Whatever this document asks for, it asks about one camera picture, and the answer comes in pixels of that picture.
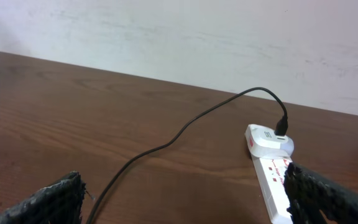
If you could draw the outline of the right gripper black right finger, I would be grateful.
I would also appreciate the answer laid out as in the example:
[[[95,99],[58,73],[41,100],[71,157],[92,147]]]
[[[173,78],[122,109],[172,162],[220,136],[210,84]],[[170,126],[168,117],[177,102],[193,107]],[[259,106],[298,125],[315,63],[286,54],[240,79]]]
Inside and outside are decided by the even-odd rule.
[[[285,193],[289,200],[287,211],[292,223],[358,224],[358,194],[291,162],[285,171]]]

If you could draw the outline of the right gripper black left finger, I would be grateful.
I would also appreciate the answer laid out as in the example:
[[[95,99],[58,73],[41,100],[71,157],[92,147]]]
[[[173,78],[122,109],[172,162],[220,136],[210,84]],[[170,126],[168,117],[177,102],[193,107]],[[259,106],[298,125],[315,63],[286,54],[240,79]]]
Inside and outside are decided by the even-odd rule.
[[[0,224],[80,224],[85,185],[71,171],[0,213]]]

